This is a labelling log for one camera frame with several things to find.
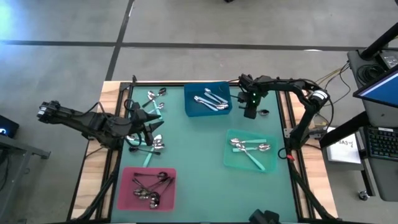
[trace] pink bin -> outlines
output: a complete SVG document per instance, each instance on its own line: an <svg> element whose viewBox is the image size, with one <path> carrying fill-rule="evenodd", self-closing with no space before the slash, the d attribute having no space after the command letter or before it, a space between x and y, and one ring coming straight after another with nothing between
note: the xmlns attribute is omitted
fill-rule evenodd
<svg viewBox="0 0 398 224"><path fill-rule="evenodd" d="M168 173L169 177L174 177L174 182L165 190L160 196L160 204L157 209L150 209L150 199L140 200L134 194L133 191L139 186L132 180L134 173L140 174L158 174L159 172ZM159 179L156 176L145 176L136 177L139 182L144 186L149 186L156 183ZM175 183L177 181L177 172L173 168L143 168L143 167L125 167L122 173L121 186L118 198L118 209L130 210L130 211L153 211L153 212L169 212L174 209L175 203ZM161 193L167 186L162 184L156 188L155 191Z"/></svg>

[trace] blue bin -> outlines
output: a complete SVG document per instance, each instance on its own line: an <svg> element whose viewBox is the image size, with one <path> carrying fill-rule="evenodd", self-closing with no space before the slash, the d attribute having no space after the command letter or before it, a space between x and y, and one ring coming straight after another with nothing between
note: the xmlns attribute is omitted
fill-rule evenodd
<svg viewBox="0 0 398 224"><path fill-rule="evenodd" d="M228 100L228 108L225 110L213 111L203 103L197 103L193 97L200 96L215 104L213 100L205 96L205 88L209 88L212 93ZM184 85L185 112L189 117L194 116L212 116L229 114L232 110L231 95L229 93L228 82L211 82L211 83L191 83Z"/></svg>

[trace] desk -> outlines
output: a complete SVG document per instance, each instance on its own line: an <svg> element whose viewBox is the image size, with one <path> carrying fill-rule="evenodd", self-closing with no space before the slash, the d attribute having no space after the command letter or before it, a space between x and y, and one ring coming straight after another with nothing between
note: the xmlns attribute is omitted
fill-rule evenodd
<svg viewBox="0 0 398 224"><path fill-rule="evenodd" d="M102 102L106 112L114 113L116 102L119 94L119 87L121 82L104 82L103 89L101 92L100 102ZM289 124L288 110L286 108L285 98L282 98L282 104L284 106L285 119L287 124ZM299 103L298 99L292 95L292 104L294 107L294 113L296 115L295 119L300 121L303 115L304 109ZM310 144L318 145L317 141L311 141ZM99 144L96 141L90 141L86 150L86 153L90 153L95 149L99 148ZM113 169L113 164L116 160L117 152L113 152L113 163L111 164L111 169ZM81 215L86 207L91 203L92 199L96 196L100 189L102 176L104 172L104 165L106 160L107 150L103 149L89 157L82 167L80 179L78 180L76 192L72 200L70 212L68 218L76 218ZM308 175L308 181L310 188L319 199L321 204L328 210L330 214L337 217L337 212L335 208L335 203L331 193L328 176L326 173L325 164L322 158L322 152L318 149L311 147L303 148L303 157L305 160L305 168ZM104 200L104 207L101 217L107 217L109 212L111 191L109 190L107 196ZM300 202L303 208L303 217L308 217L308 211L306 209L305 197L302 192L300 193Z"/></svg>

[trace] gray floor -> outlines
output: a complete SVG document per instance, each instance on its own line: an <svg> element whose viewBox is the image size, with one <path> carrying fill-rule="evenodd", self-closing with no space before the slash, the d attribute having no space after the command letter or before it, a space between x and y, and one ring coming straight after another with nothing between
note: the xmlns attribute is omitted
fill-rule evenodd
<svg viewBox="0 0 398 224"><path fill-rule="evenodd" d="M0 40L115 42L126 6L127 0L0 0ZM397 12L393 0L137 0L124 41L367 46L398 21ZM21 125L19 140L52 151L48 161L32 161L13 219L66 219L87 141L35 115L41 102L54 99L88 109L99 98L112 52L112 47L0 45L0 113ZM316 80L345 62L345 52L123 48L113 80L130 80L132 74L140 80L220 80L240 73ZM343 78L356 89L349 70ZM337 99L346 87L336 79L328 90ZM363 106L347 96L335 110L333 124L339 125ZM330 108L322 114L329 118ZM398 203L357 199L364 189L358 171L333 164L327 169L341 218L372 223L398 218Z"/></svg>

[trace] green plastic tray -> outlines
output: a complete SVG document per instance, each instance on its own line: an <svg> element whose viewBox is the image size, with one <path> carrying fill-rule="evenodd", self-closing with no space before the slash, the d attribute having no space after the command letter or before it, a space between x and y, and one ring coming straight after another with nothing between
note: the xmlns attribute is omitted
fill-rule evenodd
<svg viewBox="0 0 398 224"><path fill-rule="evenodd" d="M260 170L250 158L244 152L233 152L232 149L236 146L232 146L229 140L232 138L238 138L239 140L253 140L253 139L266 139L267 144L271 146L271 149L266 152L258 150L250 150L252 156L254 156L266 169ZM256 147L258 144L245 144L246 147ZM224 165L228 167L234 167L244 170L253 170L258 172L272 172L276 168L277 163L277 151L279 145L274 136L251 133L248 131L230 129L226 133L225 149L224 149Z"/></svg>

